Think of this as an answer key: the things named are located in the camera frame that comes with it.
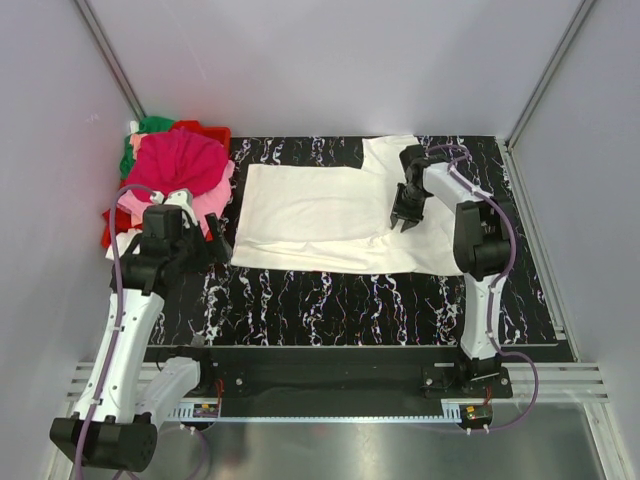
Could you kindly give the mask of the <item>white coca-cola t-shirt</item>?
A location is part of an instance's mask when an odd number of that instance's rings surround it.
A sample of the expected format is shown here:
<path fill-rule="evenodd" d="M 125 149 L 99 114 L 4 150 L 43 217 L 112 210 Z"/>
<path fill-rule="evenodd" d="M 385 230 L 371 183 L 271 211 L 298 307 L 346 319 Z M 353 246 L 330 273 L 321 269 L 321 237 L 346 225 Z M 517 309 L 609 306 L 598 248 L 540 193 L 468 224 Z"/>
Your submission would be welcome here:
<path fill-rule="evenodd" d="M 359 168 L 254 164 L 245 182 L 231 263 L 237 267 L 385 275 L 458 276 L 454 217 L 438 199 L 425 218 L 390 226 L 400 152 L 412 135 L 362 142 Z"/>

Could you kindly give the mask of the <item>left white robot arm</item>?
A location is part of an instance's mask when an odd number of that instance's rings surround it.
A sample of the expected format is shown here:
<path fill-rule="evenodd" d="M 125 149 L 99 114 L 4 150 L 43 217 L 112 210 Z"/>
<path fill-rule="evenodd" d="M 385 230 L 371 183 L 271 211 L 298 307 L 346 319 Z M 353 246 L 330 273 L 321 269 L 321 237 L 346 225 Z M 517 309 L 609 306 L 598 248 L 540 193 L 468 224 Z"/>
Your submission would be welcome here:
<path fill-rule="evenodd" d="M 220 392 L 223 383 L 202 346 L 177 347 L 144 389 L 138 388 L 148 341 L 172 288 L 188 273 L 230 258 L 222 239 L 205 239 L 190 205 L 165 200 L 148 207 L 128 247 L 113 249 L 109 311 L 93 368 L 72 413 L 53 420 L 50 440 L 86 467 L 144 471 L 159 430 L 182 398 Z"/>

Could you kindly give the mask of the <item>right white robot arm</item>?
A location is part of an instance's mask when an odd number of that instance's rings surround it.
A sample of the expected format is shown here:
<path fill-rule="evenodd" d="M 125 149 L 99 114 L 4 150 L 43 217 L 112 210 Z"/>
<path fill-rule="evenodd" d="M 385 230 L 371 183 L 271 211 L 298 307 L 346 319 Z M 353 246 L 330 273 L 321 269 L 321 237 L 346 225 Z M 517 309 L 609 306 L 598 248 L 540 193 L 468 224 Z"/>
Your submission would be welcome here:
<path fill-rule="evenodd" d="M 500 369 L 500 301 L 517 246 L 507 205 L 457 170 L 468 157 L 468 149 L 460 145 L 405 147 L 399 154 L 405 180 L 397 186 L 390 223 L 400 224 L 403 232 L 415 228 L 430 199 L 442 202 L 454 216 L 452 253 L 465 279 L 466 298 L 460 366 L 453 375 L 457 390 L 472 397 Z"/>

